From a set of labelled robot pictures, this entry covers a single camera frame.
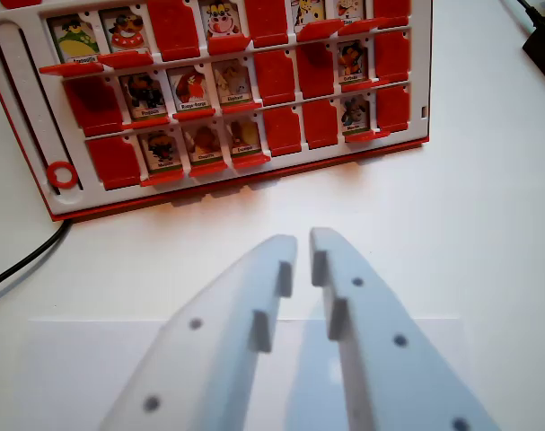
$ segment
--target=cartoon character picture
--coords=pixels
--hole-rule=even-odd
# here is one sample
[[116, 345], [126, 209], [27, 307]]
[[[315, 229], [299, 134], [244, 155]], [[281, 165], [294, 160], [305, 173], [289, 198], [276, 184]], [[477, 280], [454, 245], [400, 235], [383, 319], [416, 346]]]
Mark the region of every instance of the cartoon character picture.
[[256, 154], [262, 151], [258, 125], [255, 122], [249, 119], [233, 121], [230, 123], [230, 131], [233, 137], [230, 148], [231, 157]]
[[364, 48], [359, 40], [338, 44], [338, 74], [341, 84], [365, 79]]
[[363, 0], [338, 0], [336, 2], [336, 16], [345, 24], [350, 24], [364, 18]]
[[207, 81], [194, 66], [168, 71], [176, 110], [201, 110], [210, 106]]
[[47, 23], [61, 62], [96, 61], [100, 51], [89, 23], [81, 21], [78, 15], [51, 18]]
[[166, 114], [161, 86], [148, 74], [121, 76], [120, 83], [132, 119], [149, 119]]
[[132, 13], [129, 7], [101, 11], [101, 21], [112, 52], [125, 49], [148, 50], [143, 19]]
[[248, 69], [238, 60], [213, 63], [216, 89], [222, 106], [234, 105], [252, 100]]
[[324, 19], [324, 0], [292, 0], [291, 6], [295, 32], [310, 22]]
[[138, 141], [150, 173], [166, 172], [182, 167], [176, 141], [172, 136], [158, 131], [139, 135]]
[[365, 132], [368, 127], [367, 105], [363, 99], [352, 97], [343, 100], [344, 114], [342, 115], [342, 133], [351, 135]]
[[205, 1], [201, 5], [200, 12], [208, 39], [241, 32], [238, 11], [231, 3], [223, 0]]
[[185, 130], [184, 136], [192, 166], [222, 160], [220, 142], [212, 128], [200, 126], [196, 130]]

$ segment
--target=guess who game board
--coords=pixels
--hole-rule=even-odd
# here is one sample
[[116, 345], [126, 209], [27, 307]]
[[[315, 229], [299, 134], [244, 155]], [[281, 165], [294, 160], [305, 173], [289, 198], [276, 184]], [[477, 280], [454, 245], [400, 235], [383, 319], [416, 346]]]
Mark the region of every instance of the guess who game board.
[[413, 148], [431, 3], [0, 0], [0, 99], [54, 220]]

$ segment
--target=cow character card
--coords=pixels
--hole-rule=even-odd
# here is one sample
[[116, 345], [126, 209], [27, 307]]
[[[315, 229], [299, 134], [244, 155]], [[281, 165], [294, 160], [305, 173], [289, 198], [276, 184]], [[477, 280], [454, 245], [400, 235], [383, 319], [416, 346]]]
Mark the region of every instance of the cow character card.
[[224, 0], [201, 0], [199, 3], [207, 39], [242, 32], [236, 4]]

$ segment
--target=white table surface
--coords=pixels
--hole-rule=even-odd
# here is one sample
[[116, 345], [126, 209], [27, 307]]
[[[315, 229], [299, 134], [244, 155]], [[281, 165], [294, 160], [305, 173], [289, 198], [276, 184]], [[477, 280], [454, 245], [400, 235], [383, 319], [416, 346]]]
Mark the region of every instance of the white table surface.
[[[165, 319], [275, 233], [300, 243], [280, 317], [321, 317], [312, 226], [343, 233], [412, 316], [461, 316], [496, 422], [545, 430], [545, 79], [524, 39], [496, 0], [436, 0], [423, 149], [74, 225], [0, 300], [0, 430], [31, 318]], [[0, 108], [0, 272], [56, 227]]]

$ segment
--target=cartoon animal picture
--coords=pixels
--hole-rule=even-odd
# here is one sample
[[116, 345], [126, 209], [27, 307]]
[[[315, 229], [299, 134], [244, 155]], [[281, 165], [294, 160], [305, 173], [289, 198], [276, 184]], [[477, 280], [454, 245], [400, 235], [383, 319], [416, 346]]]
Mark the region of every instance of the cartoon animal picture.
[[145, 44], [145, 38], [141, 34], [143, 27], [143, 19], [138, 15], [117, 16], [114, 25], [109, 29], [109, 33], [112, 34], [110, 44], [121, 49], [142, 47]]
[[158, 163], [169, 163], [174, 159], [174, 145], [172, 138], [164, 133], [150, 134], [148, 136], [148, 151], [150, 151]]
[[99, 53], [99, 46], [93, 35], [88, 34], [83, 30], [83, 24], [87, 30], [92, 32], [92, 29], [79, 20], [72, 19], [62, 24], [62, 31], [65, 35], [58, 39], [58, 46], [63, 54], [70, 58], [90, 56]]
[[352, 98], [349, 101], [344, 102], [346, 111], [342, 115], [342, 124], [344, 126], [350, 126], [353, 123], [362, 121], [365, 114], [365, 106], [363, 103], [360, 103], [356, 98]]
[[308, 22], [314, 22], [324, 19], [323, 0], [292, 0], [292, 12], [295, 23], [294, 26], [305, 25]]
[[230, 65], [223, 72], [215, 69], [216, 85], [218, 85], [220, 97], [249, 92], [250, 86], [246, 78], [246, 71], [241, 66]]
[[206, 14], [209, 39], [240, 33], [240, 26], [237, 24], [238, 13], [234, 11], [230, 3], [216, 0], [207, 6]]
[[358, 18], [362, 13], [359, 0], [338, 0], [338, 17]]
[[352, 45], [346, 45], [342, 48], [338, 58], [338, 64], [344, 67], [344, 75], [354, 75], [362, 73], [362, 55], [364, 51], [358, 40]]
[[205, 99], [204, 75], [195, 69], [180, 77], [174, 91], [182, 103]]
[[258, 133], [258, 126], [252, 121], [233, 121], [230, 124], [230, 130], [233, 134], [233, 146], [232, 148], [239, 148], [241, 146], [260, 147], [260, 136]]
[[220, 145], [216, 139], [215, 132], [208, 126], [202, 126], [194, 135], [193, 145], [189, 149], [196, 155], [220, 153]]
[[132, 75], [128, 78], [128, 94], [133, 107], [139, 108], [141, 103], [148, 109], [164, 105], [163, 94], [154, 84], [155, 80], [146, 74]]

